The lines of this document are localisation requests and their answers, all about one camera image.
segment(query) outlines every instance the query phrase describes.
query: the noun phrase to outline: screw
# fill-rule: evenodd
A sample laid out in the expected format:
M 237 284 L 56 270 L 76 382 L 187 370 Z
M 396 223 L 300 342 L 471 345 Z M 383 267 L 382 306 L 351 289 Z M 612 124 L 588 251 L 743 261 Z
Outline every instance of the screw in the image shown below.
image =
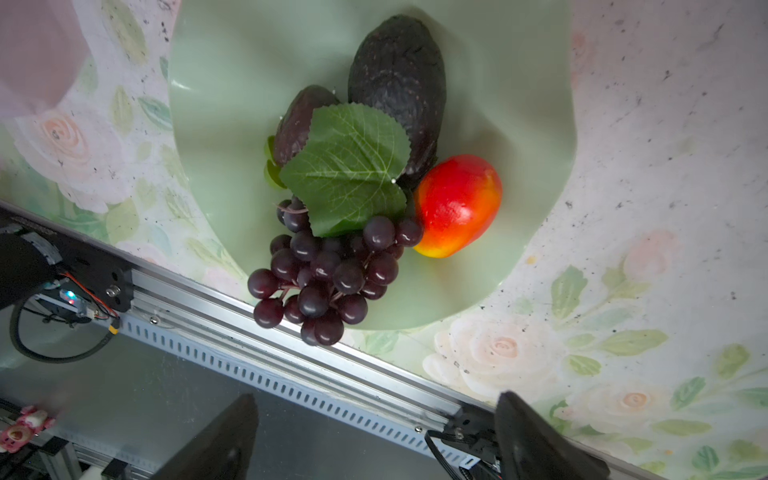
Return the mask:
M 115 298 L 116 296 L 120 295 L 120 287 L 117 285 L 110 285 L 109 288 L 107 288 L 107 296 L 110 298 Z

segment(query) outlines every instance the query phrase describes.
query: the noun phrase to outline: green plate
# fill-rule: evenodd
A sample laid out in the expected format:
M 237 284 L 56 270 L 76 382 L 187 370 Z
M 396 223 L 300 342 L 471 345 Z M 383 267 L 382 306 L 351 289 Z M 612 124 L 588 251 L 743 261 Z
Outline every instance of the green plate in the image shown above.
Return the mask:
M 456 255 L 435 260 L 406 249 L 363 329 L 413 328 L 479 302 L 549 214 L 576 145 L 566 1 L 184 0 L 170 59 L 174 132 L 193 194 L 250 272 L 269 266 L 270 241 L 287 233 L 275 205 L 290 193 L 264 180 L 265 140 L 308 84 L 346 100 L 359 43 L 396 13 L 422 19 L 445 58 L 440 158 L 485 158 L 504 200 L 488 232 Z

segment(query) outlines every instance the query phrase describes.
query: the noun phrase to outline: table surface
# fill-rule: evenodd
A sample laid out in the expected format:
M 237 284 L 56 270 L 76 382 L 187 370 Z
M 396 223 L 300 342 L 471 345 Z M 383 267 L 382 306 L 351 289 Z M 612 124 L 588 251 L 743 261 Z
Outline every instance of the table surface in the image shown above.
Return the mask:
M 174 146 L 180 2 L 74 6 L 92 57 L 57 109 L 0 128 L 0 197 L 246 300 Z M 668 478 L 768 475 L 768 3 L 571 7 L 577 157 L 518 266 L 456 317 L 343 342 L 486 402 L 515 390 Z

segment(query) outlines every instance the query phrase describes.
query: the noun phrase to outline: pink figurine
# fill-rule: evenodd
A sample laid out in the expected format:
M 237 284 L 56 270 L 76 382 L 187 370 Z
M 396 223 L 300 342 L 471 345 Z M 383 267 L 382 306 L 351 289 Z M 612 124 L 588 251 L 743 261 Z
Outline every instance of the pink figurine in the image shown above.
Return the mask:
M 56 419 L 48 418 L 48 412 L 45 410 L 37 410 L 34 406 L 24 407 L 22 416 L 16 419 L 16 423 L 0 433 L 0 453 L 18 452 L 32 437 L 50 429 L 55 423 Z

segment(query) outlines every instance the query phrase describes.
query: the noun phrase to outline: purple grape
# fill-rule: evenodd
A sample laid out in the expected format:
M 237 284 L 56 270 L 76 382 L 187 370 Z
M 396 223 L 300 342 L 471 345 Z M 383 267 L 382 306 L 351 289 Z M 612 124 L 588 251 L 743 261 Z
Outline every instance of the purple grape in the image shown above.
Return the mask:
M 334 309 L 315 320 L 315 339 L 320 345 L 331 346 L 343 335 L 344 323 Z
M 310 263 L 310 268 L 315 278 L 319 280 L 331 280 L 333 272 L 341 263 L 341 258 L 336 252 L 322 251 L 317 254 L 315 260 Z
M 302 230 L 290 241 L 293 256 L 304 262 L 311 262 L 320 252 L 320 239 L 312 235 L 311 230 Z
M 253 309 L 253 319 L 265 329 L 278 326 L 283 319 L 283 301 L 279 298 L 261 300 Z
M 301 339 L 304 343 L 311 346 L 317 346 L 317 338 L 315 337 L 315 319 L 306 319 L 301 324 Z
M 312 281 L 312 277 L 312 267 L 309 265 L 302 266 L 301 270 L 299 270 L 299 275 L 296 276 L 296 284 L 299 288 L 304 288 Z
M 387 247 L 387 249 L 384 251 L 389 253 L 393 257 L 395 257 L 395 260 L 400 260 L 400 257 L 402 257 L 406 249 L 403 245 L 398 245 L 397 243 L 394 243 L 389 247 Z
M 270 298 L 278 288 L 280 281 L 266 268 L 259 268 L 248 277 L 248 291 L 256 298 Z
M 290 205 L 290 200 L 283 200 L 282 202 L 280 202 L 277 205 L 278 205 L 278 208 L 277 208 L 277 219 L 278 219 L 279 222 L 281 222 L 283 225 L 285 225 L 285 219 L 283 218 L 283 215 L 285 214 L 285 212 L 283 211 L 283 208 L 288 208 L 288 206 Z
M 368 315 L 368 302 L 359 293 L 341 297 L 336 305 L 341 320 L 349 325 L 357 325 Z
M 333 285 L 344 295 L 358 293 L 366 277 L 357 260 L 344 260 L 333 272 Z
M 304 204 L 301 203 L 301 200 L 294 196 L 290 203 L 290 209 L 302 210 L 303 208 Z M 292 214 L 290 212 L 286 212 L 283 215 L 283 222 L 285 223 L 285 226 L 288 227 L 288 230 L 294 233 L 300 232 L 301 230 L 308 230 L 310 228 L 310 216 L 307 212 L 302 212 L 301 214 Z
M 320 282 L 310 283 L 299 293 L 299 310 L 309 318 L 317 318 L 328 311 L 328 289 Z
M 415 247 L 424 237 L 424 228 L 413 218 L 404 218 L 397 223 L 395 240 L 398 245 Z
M 379 285 L 389 285 L 398 273 L 397 260 L 387 252 L 378 252 L 368 263 L 366 279 Z
M 370 280 L 366 280 L 366 284 L 360 289 L 360 294 L 368 300 L 378 300 L 386 293 L 386 286 L 378 285 Z
M 283 315 L 291 323 L 301 323 L 306 320 L 306 317 L 301 310 L 299 310 L 299 296 L 294 295 L 286 300 L 286 304 L 283 308 Z
M 389 218 L 377 215 L 368 220 L 362 229 L 362 238 L 372 251 L 386 250 L 387 247 L 395 243 L 395 226 Z
M 349 249 L 359 262 L 368 260 L 368 247 L 366 246 L 366 241 L 362 239 L 362 235 L 359 233 L 349 236 Z
M 301 262 L 293 256 L 290 249 L 283 248 L 272 255 L 270 268 L 277 278 L 293 282 L 299 275 Z
M 290 248 L 290 235 L 278 235 L 270 243 L 270 255 L 274 255 L 278 250 Z

